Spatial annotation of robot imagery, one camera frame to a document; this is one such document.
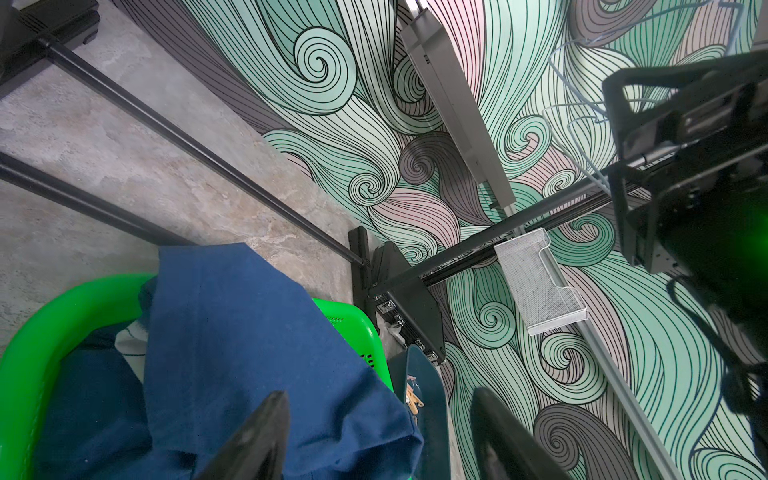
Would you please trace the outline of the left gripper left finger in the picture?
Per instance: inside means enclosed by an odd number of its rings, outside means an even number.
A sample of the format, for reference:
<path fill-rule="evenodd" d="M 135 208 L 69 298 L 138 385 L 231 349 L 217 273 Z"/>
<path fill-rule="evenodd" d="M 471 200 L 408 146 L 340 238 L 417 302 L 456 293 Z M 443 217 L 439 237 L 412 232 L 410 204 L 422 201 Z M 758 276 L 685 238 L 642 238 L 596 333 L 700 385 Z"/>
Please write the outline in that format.
<path fill-rule="evenodd" d="M 273 391 L 196 479 L 282 479 L 289 432 L 288 394 Z"/>

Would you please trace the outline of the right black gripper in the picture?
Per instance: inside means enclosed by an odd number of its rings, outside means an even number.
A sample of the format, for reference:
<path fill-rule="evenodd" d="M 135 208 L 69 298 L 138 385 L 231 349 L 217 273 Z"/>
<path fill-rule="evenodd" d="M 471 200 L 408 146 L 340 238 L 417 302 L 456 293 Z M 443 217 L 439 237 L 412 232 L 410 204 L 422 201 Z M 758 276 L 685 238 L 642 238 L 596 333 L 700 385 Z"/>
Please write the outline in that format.
<path fill-rule="evenodd" d="M 629 86 L 672 96 L 634 111 Z M 603 81 L 617 154 L 686 145 L 653 166 L 617 170 L 620 249 L 650 273 L 767 273 L 767 52 L 673 67 L 622 69 Z"/>

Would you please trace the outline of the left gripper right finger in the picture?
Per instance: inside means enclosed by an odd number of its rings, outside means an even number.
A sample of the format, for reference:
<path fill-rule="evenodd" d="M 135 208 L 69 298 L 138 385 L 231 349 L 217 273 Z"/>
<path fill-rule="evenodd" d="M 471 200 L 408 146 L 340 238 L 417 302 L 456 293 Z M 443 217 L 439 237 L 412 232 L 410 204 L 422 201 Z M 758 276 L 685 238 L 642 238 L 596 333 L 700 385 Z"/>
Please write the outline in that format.
<path fill-rule="evenodd" d="M 470 422 L 481 479 L 569 479 L 491 389 L 473 392 Z"/>

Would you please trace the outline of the orange wooden clothespin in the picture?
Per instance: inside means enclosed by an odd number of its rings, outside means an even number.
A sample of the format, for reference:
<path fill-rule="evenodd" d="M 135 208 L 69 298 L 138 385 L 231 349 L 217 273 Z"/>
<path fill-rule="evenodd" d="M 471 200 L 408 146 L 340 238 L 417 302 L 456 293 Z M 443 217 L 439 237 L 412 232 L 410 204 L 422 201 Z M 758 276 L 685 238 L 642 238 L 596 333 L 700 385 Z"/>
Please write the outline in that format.
<path fill-rule="evenodd" d="M 424 407 L 423 401 L 418 397 L 413 386 L 410 384 L 406 385 L 405 404 L 413 416 L 417 416 L 419 410 Z"/>

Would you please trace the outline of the dark navy t-shirt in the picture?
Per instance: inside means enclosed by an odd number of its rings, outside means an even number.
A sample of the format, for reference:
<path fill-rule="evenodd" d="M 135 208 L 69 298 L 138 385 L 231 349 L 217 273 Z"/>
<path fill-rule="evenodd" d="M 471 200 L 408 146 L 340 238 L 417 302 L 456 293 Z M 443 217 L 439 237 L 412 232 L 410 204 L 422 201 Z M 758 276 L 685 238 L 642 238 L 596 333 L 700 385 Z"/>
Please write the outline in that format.
<path fill-rule="evenodd" d="M 298 283 L 249 246 L 164 248 L 141 316 L 62 359 L 33 455 L 39 479 L 191 479 L 274 391 L 286 479 L 407 479 L 406 407 Z"/>

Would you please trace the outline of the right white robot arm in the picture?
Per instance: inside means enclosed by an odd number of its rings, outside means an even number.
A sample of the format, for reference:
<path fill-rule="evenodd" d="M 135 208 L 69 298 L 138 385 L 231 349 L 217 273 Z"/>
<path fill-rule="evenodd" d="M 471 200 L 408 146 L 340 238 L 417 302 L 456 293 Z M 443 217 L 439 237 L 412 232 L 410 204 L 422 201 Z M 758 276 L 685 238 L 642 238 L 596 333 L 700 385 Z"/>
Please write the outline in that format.
<path fill-rule="evenodd" d="M 767 350 L 767 55 L 622 69 L 602 85 L 627 262 Z"/>

